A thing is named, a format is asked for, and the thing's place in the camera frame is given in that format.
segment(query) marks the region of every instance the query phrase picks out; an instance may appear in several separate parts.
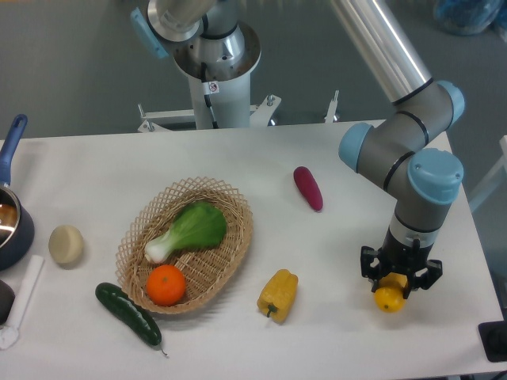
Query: wicker basket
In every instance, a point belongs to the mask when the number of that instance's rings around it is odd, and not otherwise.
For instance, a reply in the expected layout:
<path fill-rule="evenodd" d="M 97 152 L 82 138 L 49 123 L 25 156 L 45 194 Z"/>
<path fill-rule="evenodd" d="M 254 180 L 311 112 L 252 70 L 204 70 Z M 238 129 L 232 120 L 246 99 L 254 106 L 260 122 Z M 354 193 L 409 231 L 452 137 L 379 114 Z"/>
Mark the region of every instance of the wicker basket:
<path fill-rule="evenodd" d="M 144 247 L 169 229 L 184 206 L 197 200 L 206 200 L 223 212 L 226 235 L 215 249 L 181 250 L 169 257 L 164 264 L 181 270 L 186 292 L 176 305 L 157 306 L 145 292 L 147 278 L 157 265 L 144 258 Z M 250 245 L 253 226 L 245 198 L 224 181 L 198 177 L 174 183 L 141 211 L 122 239 L 116 254 L 118 282 L 132 301 L 146 310 L 162 314 L 195 310 L 212 299 L 236 271 Z"/>

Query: pepper stem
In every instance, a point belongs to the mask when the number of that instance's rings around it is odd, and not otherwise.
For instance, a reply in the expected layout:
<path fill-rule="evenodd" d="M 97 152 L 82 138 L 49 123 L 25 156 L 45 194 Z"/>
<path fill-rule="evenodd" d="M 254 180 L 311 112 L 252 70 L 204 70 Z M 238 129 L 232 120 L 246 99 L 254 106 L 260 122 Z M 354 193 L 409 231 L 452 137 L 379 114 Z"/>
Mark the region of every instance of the pepper stem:
<path fill-rule="evenodd" d="M 271 315 L 271 313 L 276 313 L 278 311 L 278 308 L 276 306 L 274 306 L 273 304 L 269 304 L 268 305 L 268 313 L 266 314 L 266 317 L 269 317 Z"/>

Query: yellow lemon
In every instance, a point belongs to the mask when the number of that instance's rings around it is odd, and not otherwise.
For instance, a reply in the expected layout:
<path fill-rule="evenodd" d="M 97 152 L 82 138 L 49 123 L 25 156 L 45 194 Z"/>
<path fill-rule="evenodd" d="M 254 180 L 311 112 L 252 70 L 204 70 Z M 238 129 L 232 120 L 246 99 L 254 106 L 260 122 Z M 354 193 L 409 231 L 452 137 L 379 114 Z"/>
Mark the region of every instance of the yellow lemon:
<path fill-rule="evenodd" d="M 406 286 L 406 275 L 389 273 L 379 281 L 379 288 L 374 298 L 377 306 L 386 313 L 396 313 L 405 305 L 403 288 Z"/>
<path fill-rule="evenodd" d="M 379 309 L 386 313 L 396 313 L 405 305 L 403 289 L 400 286 L 379 287 L 375 291 L 374 298 Z"/>

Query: yellow bell pepper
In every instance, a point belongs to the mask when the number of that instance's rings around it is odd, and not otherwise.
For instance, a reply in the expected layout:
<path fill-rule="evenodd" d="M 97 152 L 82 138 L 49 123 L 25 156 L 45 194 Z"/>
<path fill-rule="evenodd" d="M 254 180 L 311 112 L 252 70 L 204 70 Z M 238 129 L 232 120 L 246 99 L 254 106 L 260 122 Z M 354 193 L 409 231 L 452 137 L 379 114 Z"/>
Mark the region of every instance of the yellow bell pepper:
<path fill-rule="evenodd" d="M 266 317 L 282 323 L 292 308 L 297 287 L 298 276 L 281 269 L 265 285 L 257 306 Z"/>

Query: cucumber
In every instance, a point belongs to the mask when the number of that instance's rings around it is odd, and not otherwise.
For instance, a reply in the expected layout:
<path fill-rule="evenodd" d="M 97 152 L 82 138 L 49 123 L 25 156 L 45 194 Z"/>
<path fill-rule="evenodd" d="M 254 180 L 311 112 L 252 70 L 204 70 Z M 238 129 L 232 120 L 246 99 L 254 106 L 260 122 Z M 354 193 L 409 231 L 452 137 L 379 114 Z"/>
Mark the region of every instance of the cucumber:
<path fill-rule="evenodd" d="M 132 302 L 120 287 L 112 283 L 99 283 L 95 288 L 95 296 L 144 343 L 154 348 L 160 346 L 162 334 L 154 319 L 146 310 Z"/>

